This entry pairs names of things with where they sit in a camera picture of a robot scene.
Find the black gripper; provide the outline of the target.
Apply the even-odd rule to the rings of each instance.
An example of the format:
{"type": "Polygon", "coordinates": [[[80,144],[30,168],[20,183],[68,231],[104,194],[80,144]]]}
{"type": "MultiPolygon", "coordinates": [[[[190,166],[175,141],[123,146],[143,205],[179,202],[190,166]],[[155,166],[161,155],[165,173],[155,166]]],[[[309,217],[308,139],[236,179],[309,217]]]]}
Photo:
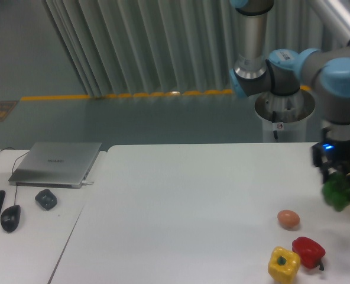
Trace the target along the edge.
{"type": "Polygon", "coordinates": [[[338,141],[325,139],[322,143],[312,146],[312,161],[322,175],[322,183],[325,184],[334,169],[348,173],[350,184],[350,140],[338,141]]]}

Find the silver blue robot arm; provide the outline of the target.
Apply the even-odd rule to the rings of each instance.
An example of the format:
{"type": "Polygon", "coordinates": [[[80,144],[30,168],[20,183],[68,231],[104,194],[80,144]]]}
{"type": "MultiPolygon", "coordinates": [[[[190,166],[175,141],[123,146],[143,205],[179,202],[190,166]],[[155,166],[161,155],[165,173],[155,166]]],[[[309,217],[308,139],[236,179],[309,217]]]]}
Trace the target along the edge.
{"type": "Polygon", "coordinates": [[[299,97],[306,85],[323,102],[322,139],[312,147],[313,164],[323,179],[327,204],[350,203],[350,2],[310,1],[309,5],[333,32],[341,48],[301,53],[276,50],[263,55],[267,14],[273,1],[232,1],[242,21],[242,47],[230,78],[241,97],[269,92],[299,97]]]}

